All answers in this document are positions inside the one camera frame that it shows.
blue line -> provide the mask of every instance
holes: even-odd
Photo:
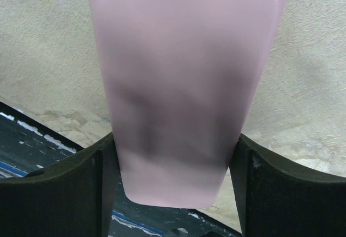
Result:
[[[14,166],[8,165],[7,163],[4,163],[2,161],[0,161],[0,168],[3,168],[3,169],[5,169],[5,170],[7,170],[7,171],[9,171],[9,172],[11,172],[13,174],[18,175],[18,176],[26,176],[27,175],[27,172],[22,171],[22,170],[20,170],[18,168],[15,168]],[[122,220],[124,220],[126,222],[129,222],[129,223],[131,223],[131,224],[133,224],[135,226],[141,227],[141,228],[147,230],[148,232],[159,234],[161,236],[164,234],[164,232],[161,232],[161,231],[159,231],[157,229],[154,229],[154,228],[151,228],[149,226],[146,226],[146,225],[144,225],[144,224],[142,224],[140,222],[132,221],[129,218],[127,218],[126,216],[124,216],[124,215],[122,215],[120,213],[117,213],[114,210],[112,212],[112,215],[114,215],[114,216],[116,216],[116,217],[118,217],[118,218],[120,218],[120,219],[122,219]]]
[[[15,168],[14,166],[11,166],[11,165],[8,165],[2,161],[0,161],[0,168],[3,168],[13,174],[16,174],[18,176],[26,176],[27,175],[27,172],[24,172],[18,168]]]

pink object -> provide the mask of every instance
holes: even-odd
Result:
[[[90,0],[126,196],[202,208],[219,192],[284,0]]]

